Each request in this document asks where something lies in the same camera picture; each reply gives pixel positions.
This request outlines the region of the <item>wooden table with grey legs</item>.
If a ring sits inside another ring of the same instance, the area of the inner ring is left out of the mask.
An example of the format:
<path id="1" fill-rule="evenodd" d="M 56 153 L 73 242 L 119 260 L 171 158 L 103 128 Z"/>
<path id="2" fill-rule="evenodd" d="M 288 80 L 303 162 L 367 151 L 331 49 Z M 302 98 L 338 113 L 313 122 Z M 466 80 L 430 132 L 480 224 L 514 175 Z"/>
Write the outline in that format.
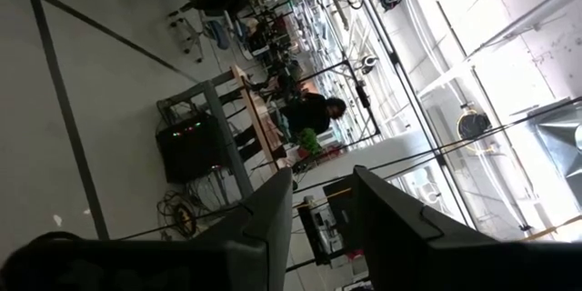
<path id="1" fill-rule="evenodd" d="M 228 164 L 212 170 L 206 176 L 223 168 L 229 170 L 235 177 L 241 196 L 247 197 L 254 192 L 249 179 L 250 173 L 246 171 L 244 158 L 240 154 L 241 147 L 236 145 L 235 135 L 224 111 L 227 96 L 219 95 L 216 91 L 219 85 L 230 80 L 236 81 L 237 88 L 235 92 L 242 98 L 245 106 L 244 111 L 249 114 L 251 127 L 256 133 L 256 141 L 259 144 L 260 152 L 263 153 L 270 171 L 275 174 L 284 168 L 281 162 L 275 158 L 275 149 L 281 146 L 279 141 L 281 132 L 274 129 L 265 102 L 252 93 L 248 75 L 239 66 L 233 65 L 222 75 L 205 80 L 181 93 L 157 101 L 156 108 L 165 123 L 161 130 L 195 115 L 209 114 L 214 116 L 221 130 L 222 139 L 225 142 Z"/>

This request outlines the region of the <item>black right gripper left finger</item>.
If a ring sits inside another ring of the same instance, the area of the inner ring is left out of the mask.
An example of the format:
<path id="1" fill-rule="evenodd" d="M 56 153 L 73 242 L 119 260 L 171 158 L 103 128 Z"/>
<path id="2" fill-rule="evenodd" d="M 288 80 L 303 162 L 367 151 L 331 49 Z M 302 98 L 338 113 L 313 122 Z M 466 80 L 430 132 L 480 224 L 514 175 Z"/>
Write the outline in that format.
<path id="1" fill-rule="evenodd" d="M 0 291 L 283 291 L 293 173 L 282 168 L 188 241 L 47 233 L 0 267 Z"/>

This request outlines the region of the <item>black television screen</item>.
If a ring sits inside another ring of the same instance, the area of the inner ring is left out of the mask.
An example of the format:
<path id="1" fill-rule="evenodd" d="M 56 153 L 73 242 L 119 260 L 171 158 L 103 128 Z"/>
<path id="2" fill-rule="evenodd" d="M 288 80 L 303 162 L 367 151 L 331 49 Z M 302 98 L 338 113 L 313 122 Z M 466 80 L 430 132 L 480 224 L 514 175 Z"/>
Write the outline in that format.
<path id="1" fill-rule="evenodd" d="M 354 185 L 352 178 L 346 177 L 324 186 L 323 199 L 306 196 L 296 207 L 318 266 L 331 265 L 341 256 L 353 259 L 362 254 L 362 242 L 356 231 Z"/>

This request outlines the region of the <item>shiny metal duct hood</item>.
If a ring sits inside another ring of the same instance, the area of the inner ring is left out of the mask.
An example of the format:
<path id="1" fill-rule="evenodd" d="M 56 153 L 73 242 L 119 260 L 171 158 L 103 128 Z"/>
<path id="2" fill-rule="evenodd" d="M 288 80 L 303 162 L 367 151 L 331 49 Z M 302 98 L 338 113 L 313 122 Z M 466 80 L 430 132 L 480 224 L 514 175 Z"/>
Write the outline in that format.
<path id="1" fill-rule="evenodd" d="M 582 201 L 582 97 L 540 106 L 527 117 L 556 170 Z"/>

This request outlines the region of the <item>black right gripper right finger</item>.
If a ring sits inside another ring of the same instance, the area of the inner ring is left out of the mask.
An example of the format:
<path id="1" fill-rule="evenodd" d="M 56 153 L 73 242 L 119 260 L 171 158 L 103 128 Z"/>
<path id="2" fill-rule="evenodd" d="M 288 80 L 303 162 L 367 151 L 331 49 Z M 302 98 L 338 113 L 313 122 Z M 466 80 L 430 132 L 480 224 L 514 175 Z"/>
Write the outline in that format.
<path id="1" fill-rule="evenodd" d="M 582 291 L 582 243 L 498 241 L 363 166 L 353 177 L 375 291 Z"/>

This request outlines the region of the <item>black computer case with lights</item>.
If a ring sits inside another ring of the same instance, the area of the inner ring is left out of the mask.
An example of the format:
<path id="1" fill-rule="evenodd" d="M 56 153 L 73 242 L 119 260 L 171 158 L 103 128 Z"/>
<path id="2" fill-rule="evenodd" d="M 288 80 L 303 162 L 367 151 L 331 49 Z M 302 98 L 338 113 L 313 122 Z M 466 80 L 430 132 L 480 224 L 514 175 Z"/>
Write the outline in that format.
<path id="1" fill-rule="evenodd" d="M 214 116 L 199 114 L 156 134 L 166 181 L 186 184 L 226 166 L 225 142 Z"/>

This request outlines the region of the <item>person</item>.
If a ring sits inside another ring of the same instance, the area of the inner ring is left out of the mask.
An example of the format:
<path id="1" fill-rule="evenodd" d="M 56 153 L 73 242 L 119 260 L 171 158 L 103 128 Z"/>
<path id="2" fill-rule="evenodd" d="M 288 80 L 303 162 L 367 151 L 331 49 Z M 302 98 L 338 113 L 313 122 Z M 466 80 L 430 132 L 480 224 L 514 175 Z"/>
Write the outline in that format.
<path id="1" fill-rule="evenodd" d="M 312 129 L 317 135 L 324 133 L 332 120 L 341 118 L 346 111 L 346 103 L 337 97 L 326 98 L 315 93 L 305 93 L 280 109 L 288 122 L 288 130 L 298 135 L 305 129 Z"/>

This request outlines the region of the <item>small green plant, red pot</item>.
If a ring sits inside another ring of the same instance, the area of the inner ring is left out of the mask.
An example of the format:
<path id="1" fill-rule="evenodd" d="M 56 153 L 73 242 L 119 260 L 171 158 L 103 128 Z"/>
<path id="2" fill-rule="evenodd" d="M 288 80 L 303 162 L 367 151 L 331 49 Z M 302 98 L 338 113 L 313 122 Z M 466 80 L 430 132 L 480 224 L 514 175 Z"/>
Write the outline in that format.
<path id="1" fill-rule="evenodd" d="M 323 151 L 322 146 L 317 141 L 317 134 L 311 128 L 302 130 L 296 136 L 296 141 L 298 144 L 297 152 L 300 158 L 319 156 Z"/>

